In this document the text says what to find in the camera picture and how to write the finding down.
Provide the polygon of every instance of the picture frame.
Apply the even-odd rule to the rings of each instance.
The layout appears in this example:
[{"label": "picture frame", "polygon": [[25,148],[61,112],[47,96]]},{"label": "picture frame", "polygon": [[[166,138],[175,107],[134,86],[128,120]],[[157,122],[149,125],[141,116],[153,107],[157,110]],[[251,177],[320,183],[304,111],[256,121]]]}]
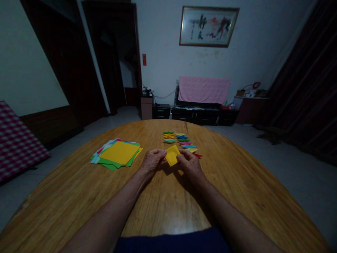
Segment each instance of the picture frame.
[{"label": "picture frame", "polygon": [[228,47],[239,10],[183,6],[179,45]]}]

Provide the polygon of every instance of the black cabinet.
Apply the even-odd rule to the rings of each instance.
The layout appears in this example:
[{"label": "black cabinet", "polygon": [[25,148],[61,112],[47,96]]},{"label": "black cabinet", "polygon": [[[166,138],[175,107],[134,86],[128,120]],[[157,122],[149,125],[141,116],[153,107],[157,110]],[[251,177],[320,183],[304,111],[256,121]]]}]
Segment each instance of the black cabinet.
[{"label": "black cabinet", "polygon": [[226,126],[231,126],[234,124],[236,118],[239,115],[239,111],[238,110],[231,110],[231,111],[227,111],[227,110],[222,110],[220,112],[220,117],[219,117],[219,121],[218,121],[218,125],[226,125]]},{"label": "black cabinet", "polygon": [[169,119],[171,107],[168,104],[160,104],[153,107],[154,119]]},{"label": "black cabinet", "polygon": [[239,111],[220,109],[187,110],[172,108],[172,119],[191,122],[197,125],[233,125]]}]

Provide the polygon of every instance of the oval table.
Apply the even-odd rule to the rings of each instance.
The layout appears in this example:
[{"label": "oval table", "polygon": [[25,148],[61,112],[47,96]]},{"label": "oval table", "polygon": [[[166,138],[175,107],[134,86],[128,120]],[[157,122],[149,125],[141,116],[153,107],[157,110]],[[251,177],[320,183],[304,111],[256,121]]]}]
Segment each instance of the oval table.
[{"label": "oval table", "polygon": [[[203,155],[206,177],[256,226],[287,252],[327,252],[326,241],[286,188],[257,159],[207,128],[169,119],[126,124],[92,139],[64,159],[32,191],[0,236],[1,252],[57,252],[137,171],[144,154],[167,149],[162,132],[186,133]],[[90,164],[108,140],[141,143],[130,168]],[[216,220],[178,165],[162,166],[141,193],[122,236],[200,231]]]}]

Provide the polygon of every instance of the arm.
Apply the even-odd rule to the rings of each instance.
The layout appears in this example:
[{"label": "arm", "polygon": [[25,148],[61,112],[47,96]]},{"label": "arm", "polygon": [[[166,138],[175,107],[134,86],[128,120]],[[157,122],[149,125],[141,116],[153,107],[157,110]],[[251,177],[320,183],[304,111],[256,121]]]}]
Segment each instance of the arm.
[{"label": "arm", "polygon": [[106,202],[60,252],[113,252],[125,222],[137,201],[144,184],[154,170],[165,160],[166,151],[146,152],[138,171]]},{"label": "arm", "polygon": [[213,210],[230,245],[236,252],[282,252],[282,250],[247,217],[240,213],[207,180],[199,159],[185,149],[177,156],[185,173]]}]

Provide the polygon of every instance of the red checkered fabric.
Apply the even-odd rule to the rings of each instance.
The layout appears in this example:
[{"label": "red checkered fabric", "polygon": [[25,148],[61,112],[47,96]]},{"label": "red checkered fabric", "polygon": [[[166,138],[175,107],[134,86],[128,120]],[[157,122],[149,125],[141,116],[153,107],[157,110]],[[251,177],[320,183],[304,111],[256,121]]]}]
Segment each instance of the red checkered fabric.
[{"label": "red checkered fabric", "polygon": [[0,101],[0,182],[47,156],[47,149],[9,105]]}]

